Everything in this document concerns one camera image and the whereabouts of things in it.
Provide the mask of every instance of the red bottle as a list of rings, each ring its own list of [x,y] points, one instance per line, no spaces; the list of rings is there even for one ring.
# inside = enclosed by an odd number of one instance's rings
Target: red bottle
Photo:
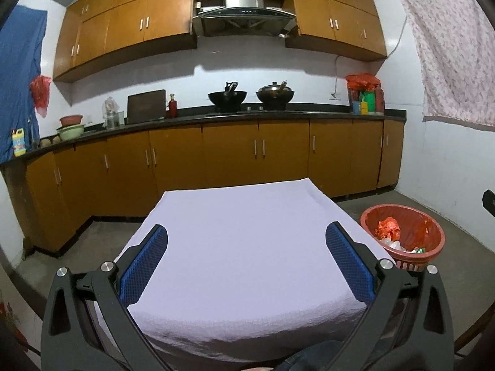
[[[177,117],[177,102],[174,99],[174,94],[170,94],[170,102],[168,103],[168,114],[170,118]]]

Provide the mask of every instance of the blue gripper pad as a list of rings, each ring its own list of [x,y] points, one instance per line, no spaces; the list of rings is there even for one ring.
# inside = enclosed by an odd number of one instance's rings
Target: blue gripper pad
[[[130,305],[138,302],[149,279],[152,277],[154,270],[163,257],[167,249],[167,244],[167,230],[157,224],[143,240],[143,246],[129,247],[122,255],[121,258],[125,262],[124,256],[128,251],[135,254],[134,260],[132,260],[120,277],[119,299],[122,304]]]
[[[346,234],[338,222],[330,223],[325,233],[327,247],[356,300],[369,305],[375,299],[373,275],[352,247],[351,242],[355,243]]]

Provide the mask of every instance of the black countertop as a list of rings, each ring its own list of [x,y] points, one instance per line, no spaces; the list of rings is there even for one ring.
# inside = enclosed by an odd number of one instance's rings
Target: black countertop
[[[221,122],[239,122],[239,121],[259,121],[259,120],[331,120],[331,119],[348,119],[348,120],[395,120],[406,121],[405,110],[385,109],[384,116],[376,115],[358,115],[348,111],[348,106],[341,105],[323,105],[312,103],[290,103],[286,111],[242,111],[237,113],[211,113],[213,106],[202,106],[178,110],[177,118],[167,118],[166,120],[157,120],[141,122],[139,124],[119,126],[110,130],[104,129],[102,125],[89,127],[79,138],[71,141],[63,141],[57,144],[51,144],[45,148],[39,148],[29,151],[22,156],[12,157],[8,161],[0,164],[6,167],[17,161],[27,161],[41,156],[50,151],[63,149],[74,143],[88,142],[93,139],[103,139],[114,135],[128,134],[130,132],[156,130],[174,126],[191,126],[202,124],[214,124]]]

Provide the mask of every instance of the green bowl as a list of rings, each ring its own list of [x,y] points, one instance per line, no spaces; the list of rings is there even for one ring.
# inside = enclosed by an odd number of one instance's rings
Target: green bowl
[[[70,141],[75,139],[84,132],[84,124],[76,124],[74,126],[61,127],[57,129],[62,141]]]

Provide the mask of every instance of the pot lid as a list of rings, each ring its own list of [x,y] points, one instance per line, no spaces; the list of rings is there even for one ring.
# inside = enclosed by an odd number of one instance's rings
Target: pot lid
[[[271,85],[266,85],[263,86],[263,88],[260,88],[258,92],[263,92],[267,90],[287,90],[287,91],[292,91],[291,88],[289,88],[287,85],[287,81],[282,82],[281,84],[278,84],[276,82],[272,82]]]

